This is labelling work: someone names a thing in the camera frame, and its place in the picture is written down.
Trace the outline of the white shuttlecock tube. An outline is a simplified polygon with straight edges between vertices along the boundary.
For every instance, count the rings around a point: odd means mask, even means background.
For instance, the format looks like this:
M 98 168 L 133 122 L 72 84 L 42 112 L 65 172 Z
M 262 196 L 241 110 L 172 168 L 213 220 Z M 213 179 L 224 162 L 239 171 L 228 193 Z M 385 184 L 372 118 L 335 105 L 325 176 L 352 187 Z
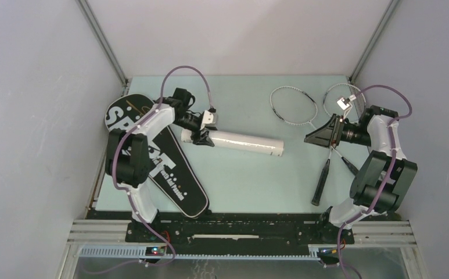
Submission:
M 263 153 L 271 156 L 282 156 L 284 151 L 284 142 L 279 139 L 255 137 L 218 130 L 210 131 L 209 136 L 214 142 L 215 147 Z

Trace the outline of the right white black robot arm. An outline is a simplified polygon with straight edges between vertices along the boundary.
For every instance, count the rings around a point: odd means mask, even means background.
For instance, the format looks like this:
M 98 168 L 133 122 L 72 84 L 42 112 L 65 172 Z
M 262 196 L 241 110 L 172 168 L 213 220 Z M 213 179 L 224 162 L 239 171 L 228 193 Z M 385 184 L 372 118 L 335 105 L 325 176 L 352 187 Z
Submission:
M 326 124 L 305 136 L 306 143 L 325 148 L 348 142 L 370 150 L 351 183 L 349 197 L 328 208 L 322 215 L 326 221 L 316 226 L 321 242 L 336 239 L 339 228 L 348 230 L 365 217 L 394 212 L 400 207 L 418 167 L 401 150 L 399 119 L 397 112 L 372 105 L 364 110 L 358 123 L 334 114 Z

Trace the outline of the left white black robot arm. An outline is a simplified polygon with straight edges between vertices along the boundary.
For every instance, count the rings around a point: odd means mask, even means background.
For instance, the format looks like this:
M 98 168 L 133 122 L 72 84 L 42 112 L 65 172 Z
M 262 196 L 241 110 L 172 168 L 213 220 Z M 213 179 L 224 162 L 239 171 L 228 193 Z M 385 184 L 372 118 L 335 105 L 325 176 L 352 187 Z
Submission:
M 154 222 L 158 208 L 153 203 L 148 182 L 156 186 L 189 218 L 208 212 L 210 201 L 177 142 L 170 125 L 189 131 L 197 144 L 213 146 L 204 116 L 190 110 L 195 97 L 176 88 L 164 97 L 158 112 L 157 101 L 142 94 L 130 94 L 113 102 L 105 124 L 109 130 L 105 173 L 116 179 L 116 189 L 126 191 L 132 218 L 142 223 L 139 234 L 148 242 L 161 236 L 161 225 Z

